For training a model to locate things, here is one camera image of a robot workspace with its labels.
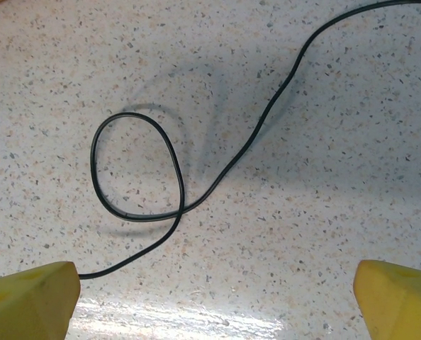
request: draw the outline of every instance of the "terrazzo surface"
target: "terrazzo surface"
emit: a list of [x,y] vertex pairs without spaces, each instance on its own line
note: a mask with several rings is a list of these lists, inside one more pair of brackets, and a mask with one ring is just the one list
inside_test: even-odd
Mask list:
[[[0,276],[115,264],[171,221],[95,196],[89,148],[125,109],[157,120],[187,201],[241,148],[298,49],[358,1],[0,3]],[[126,118],[99,180],[133,213],[178,205],[160,137]],[[362,259],[421,269],[421,5],[350,18],[310,47],[253,147],[158,250],[82,282],[68,339],[369,339]]]

